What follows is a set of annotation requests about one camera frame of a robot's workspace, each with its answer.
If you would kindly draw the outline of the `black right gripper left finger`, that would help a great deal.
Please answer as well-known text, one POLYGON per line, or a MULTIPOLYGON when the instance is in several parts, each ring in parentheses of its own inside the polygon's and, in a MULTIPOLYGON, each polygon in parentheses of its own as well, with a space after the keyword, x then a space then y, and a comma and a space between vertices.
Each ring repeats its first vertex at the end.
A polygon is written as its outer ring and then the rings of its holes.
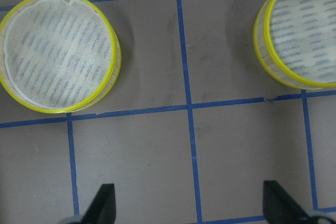
POLYGON ((101 185, 79 223, 114 223, 116 220, 115 203, 116 196, 114 184, 101 185))

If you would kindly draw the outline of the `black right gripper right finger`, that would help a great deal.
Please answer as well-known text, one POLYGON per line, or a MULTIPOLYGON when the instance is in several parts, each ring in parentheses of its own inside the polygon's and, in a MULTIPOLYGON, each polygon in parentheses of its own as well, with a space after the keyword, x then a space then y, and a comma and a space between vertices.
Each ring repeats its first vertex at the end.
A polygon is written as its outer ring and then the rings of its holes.
POLYGON ((275 180, 263 182, 263 215, 268 223, 318 223, 275 180))

